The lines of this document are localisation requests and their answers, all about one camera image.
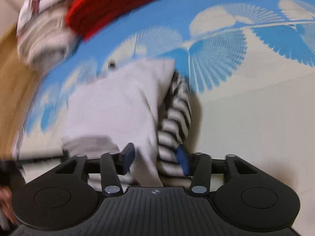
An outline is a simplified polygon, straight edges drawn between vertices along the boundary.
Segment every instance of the bed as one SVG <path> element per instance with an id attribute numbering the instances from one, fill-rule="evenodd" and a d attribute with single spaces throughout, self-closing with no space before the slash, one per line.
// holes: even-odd
<path id="1" fill-rule="evenodd" d="M 14 156 L 61 153 L 69 96 L 110 61 L 169 57 L 193 92 L 188 149 L 237 154 L 288 184 L 301 200 L 294 228 L 313 236 L 314 18 L 315 0 L 157 0 L 136 9 L 42 80 Z"/>

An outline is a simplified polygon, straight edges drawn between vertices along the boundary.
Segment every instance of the round pad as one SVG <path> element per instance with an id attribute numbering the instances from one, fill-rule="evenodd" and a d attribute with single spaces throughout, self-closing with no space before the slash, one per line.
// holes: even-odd
<path id="1" fill-rule="evenodd" d="M 39 192 L 37 192 L 34 196 L 35 203 L 43 208 L 59 208 L 68 203 L 71 199 L 71 193 L 59 187 L 47 187 Z"/>
<path id="2" fill-rule="evenodd" d="M 12 206 L 17 220 L 40 230 L 60 230 L 90 217 L 97 193 L 77 176 L 51 174 L 17 190 Z"/>
<path id="3" fill-rule="evenodd" d="M 255 231 L 289 226 L 300 210 L 297 194 L 269 176 L 242 175 L 221 186 L 214 196 L 219 213 L 233 225 Z"/>

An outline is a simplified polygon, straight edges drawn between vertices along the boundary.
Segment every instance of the white wall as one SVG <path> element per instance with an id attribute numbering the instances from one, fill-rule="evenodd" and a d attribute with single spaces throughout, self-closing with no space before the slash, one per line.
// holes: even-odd
<path id="1" fill-rule="evenodd" d="M 0 38 L 17 22 L 24 0 L 0 0 Z"/>
<path id="2" fill-rule="evenodd" d="M 0 0 L 0 38 L 18 20 L 19 14 L 6 0 Z"/>

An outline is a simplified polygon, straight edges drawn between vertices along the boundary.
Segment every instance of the red sweater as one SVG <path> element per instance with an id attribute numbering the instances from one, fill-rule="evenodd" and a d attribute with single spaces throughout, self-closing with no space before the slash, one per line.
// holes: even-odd
<path id="1" fill-rule="evenodd" d="M 153 0 L 74 0 L 66 15 L 66 22 L 86 40 L 120 15 L 151 1 Z"/>

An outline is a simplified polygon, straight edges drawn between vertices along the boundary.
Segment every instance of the silver rivet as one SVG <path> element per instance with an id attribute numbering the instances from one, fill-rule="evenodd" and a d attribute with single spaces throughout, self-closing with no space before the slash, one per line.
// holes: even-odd
<path id="1" fill-rule="evenodd" d="M 207 191 L 207 188 L 202 185 L 196 185 L 192 188 L 192 192 L 195 194 L 204 194 Z"/>
<path id="2" fill-rule="evenodd" d="M 106 186 L 104 190 L 108 194 L 116 194 L 117 192 L 120 191 L 120 188 L 116 185 L 110 185 L 110 186 Z"/>

